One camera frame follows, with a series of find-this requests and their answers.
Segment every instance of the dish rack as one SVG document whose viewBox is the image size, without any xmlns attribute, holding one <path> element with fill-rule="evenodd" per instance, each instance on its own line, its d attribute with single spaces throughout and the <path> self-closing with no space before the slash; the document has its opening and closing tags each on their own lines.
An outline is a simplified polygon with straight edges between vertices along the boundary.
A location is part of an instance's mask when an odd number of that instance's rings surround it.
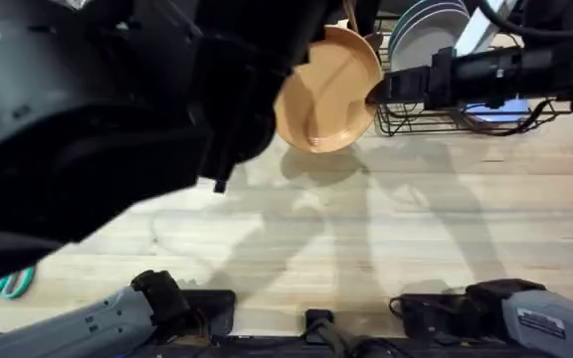
<svg viewBox="0 0 573 358">
<path fill-rule="evenodd" d="M 390 69 L 388 58 L 388 39 L 394 22 L 399 20 L 397 15 L 378 16 L 375 20 L 376 31 L 384 37 L 382 46 L 377 51 L 377 57 L 383 71 Z M 526 112 L 479 112 L 468 113 L 473 109 L 424 110 L 421 103 L 413 104 L 378 104 L 375 113 L 377 129 L 382 135 L 398 134 L 431 134 L 431 133 L 461 133 L 472 132 L 492 136 L 508 136 L 528 132 L 544 123 L 555 120 L 559 115 L 571 114 L 569 104 L 558 103 L 552 98 L 544 98 Z M 521 115 L 522 119 L 513 121 L 486 122 L 474 119 L 479 115 Z"/>
</svg>

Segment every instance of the sticker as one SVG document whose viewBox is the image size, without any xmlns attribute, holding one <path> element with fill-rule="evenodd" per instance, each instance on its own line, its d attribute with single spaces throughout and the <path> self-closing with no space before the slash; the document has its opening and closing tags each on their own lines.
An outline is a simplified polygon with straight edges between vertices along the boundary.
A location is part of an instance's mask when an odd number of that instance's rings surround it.
<svg viewBox="0 0 573 358">
<path fill-rule="evenodd" d="M 525 308 L 517 308 L 518 323 L 528 328 L 565 339 L 565 324 L 563 321 L 545 314 Z"/>
</svg>

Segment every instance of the gray plate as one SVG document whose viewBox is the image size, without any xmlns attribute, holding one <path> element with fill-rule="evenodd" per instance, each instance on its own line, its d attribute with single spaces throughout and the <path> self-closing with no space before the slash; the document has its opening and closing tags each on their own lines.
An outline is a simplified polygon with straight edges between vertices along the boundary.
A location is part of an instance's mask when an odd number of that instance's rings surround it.
<svg viewBox="0 0 573 358">
<path fill-rule="evenodd" d="M 409 25 L 421 16 L 426 16 L 428 9 L 433 8 L 436 5 L 452 5 L 461 8 L 468 14 L 468 9 L 462 0 L 422 0 L 415 3 L 410 9 L 408 9 L 402 17 L 399 19 L 393 32 L 390 36 L 390 42 L 388 44 L 388 54 L 392 53 L 395 47 L 395 43 L 399 40 L 400 35 L 408 28 Z"/>
<path fill-rule="evenodd" d="M 391 70 L 429 65 L 434 54 L 457 42 L 469 19 L 468 13 L 454 9 L 420 19 L 400 36 L 390 57 Z"/>
</svg>

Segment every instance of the wooden countertop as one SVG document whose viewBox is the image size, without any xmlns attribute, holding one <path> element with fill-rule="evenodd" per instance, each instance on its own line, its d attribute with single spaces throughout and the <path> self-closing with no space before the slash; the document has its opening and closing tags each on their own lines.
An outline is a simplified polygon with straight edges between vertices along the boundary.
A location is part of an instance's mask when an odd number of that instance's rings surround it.
<svg viewBox="0 0 573 358">
<path fill-rule="evenodd" d="M 235 333 L 295 334 L 310 307 L 401 334 L 388 298 L 520 277 L 573 298 L 573 115 L 509 138 L 369 130 L 308 155 L 276 138 L 212 184 L 136 205 L 0 297 L 0 331 L 89 304 L 145 269 L 238 295 Z"/>
</svg>

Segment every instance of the scissors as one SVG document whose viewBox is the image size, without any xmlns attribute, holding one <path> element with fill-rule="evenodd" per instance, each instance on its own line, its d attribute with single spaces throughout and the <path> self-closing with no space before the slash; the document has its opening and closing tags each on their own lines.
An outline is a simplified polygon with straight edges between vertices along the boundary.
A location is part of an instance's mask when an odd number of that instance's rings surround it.
<svg viewBox="0 0 573 358">
<path fill-rule="evenodd" d="M 35 277 L 35 268 L 24 268 L 0 278 L 0 293 L 6 299 L 15 299 L 23 295 Z"/>
</svg>

